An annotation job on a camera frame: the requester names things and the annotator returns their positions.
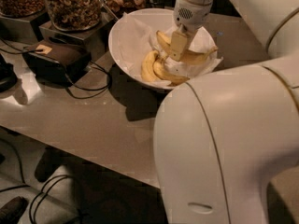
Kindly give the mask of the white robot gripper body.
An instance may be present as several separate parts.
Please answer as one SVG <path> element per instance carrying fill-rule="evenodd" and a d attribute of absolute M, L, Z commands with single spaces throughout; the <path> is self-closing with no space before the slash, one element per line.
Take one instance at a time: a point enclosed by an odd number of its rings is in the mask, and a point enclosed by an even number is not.
<path fill-rule="evenodd" d="M 188 32 L 200 29 L 210 12 L 213 0 L 191 1 L 176 0 L 174 22 L 177 27 L 183 26 Z"/>

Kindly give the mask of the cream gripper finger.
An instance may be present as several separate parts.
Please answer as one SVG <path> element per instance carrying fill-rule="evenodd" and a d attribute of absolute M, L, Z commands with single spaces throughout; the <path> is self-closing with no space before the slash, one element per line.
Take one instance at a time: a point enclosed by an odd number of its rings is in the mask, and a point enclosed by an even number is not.
<path fill-rule="evenodd" d="M 176 30 L 172 33 L 171 43 L 170 43 L 170 57 L 179 62 L 182 60 L 185 51 L 190 47 L 194 34 L 183 33 Z"/>

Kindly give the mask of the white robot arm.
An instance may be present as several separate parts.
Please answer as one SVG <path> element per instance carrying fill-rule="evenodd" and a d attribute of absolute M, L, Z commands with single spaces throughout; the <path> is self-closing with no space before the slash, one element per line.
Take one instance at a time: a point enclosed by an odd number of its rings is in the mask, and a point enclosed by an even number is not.
<path fill-rule="evenodd" d="M 213 0 L 177 0 L 174 21 L 202 25 Z M 268 224 L 267 186 L 299 159 L 299 0 L 230 0 L 266 62 L 174 88 L 154 125 L 154 159 L 171 224 Z"/>

